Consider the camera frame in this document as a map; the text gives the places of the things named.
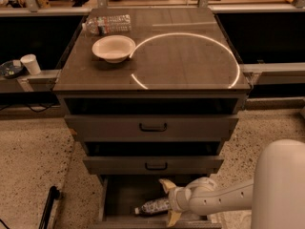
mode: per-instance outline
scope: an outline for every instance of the drawer handle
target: drawer handle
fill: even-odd
[[[165,132],[168,129],[168,124],[164,123],[161,127],[148,127],[144,126],[142,123],[139,124],[139,128],[142,132]]]
[[[148,171],[165,171],[166,169],[168,169],[168,162],[165,162],[164,167],[156,165],[151,165],[150,167],[148,163],[145,163],[145,169]]]

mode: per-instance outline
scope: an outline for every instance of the white bowl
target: white bowl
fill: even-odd
[[[92,46],[94,55],[109,63],[125,60],[135,49],[132,39],[123,35],[109,35],[96,41]]]

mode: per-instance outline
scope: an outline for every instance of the plastic bottle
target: plastic bottle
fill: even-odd
[[[130,31],[132,29],[131,17],[128,14],[98,16],[88,19],[86,23],[83,24],[83,29],[95,35]]]
[[[153,216],[156,214],[166,213],[171,209],[168,198],[159,198],[144,203],[141,207],[134,208],[136,215]]]

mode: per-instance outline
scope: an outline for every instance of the paper cup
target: paper cup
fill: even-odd
[[[39,74],[41,73],[39,64],[37,62],[36,56],[34,54],[24,55],[20,59],[21,63],[27,68],[30,74]]]

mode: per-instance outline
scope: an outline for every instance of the floor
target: floor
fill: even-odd
[[[305,142],[304,99],[249,101],[221,151],[224,163],[212,175],[218,187],[252,178],[260,152],[282,138]],[[10,229],[38,228],[51,186],[62,194],[49,228],[89,228],[98,219],[102,186],[88,174],[85,155],[74,142],[60,108],[35,113],[26,108],[0,111],[0,219]],[[250,211],[211,215],[224,229],[237,229]]]

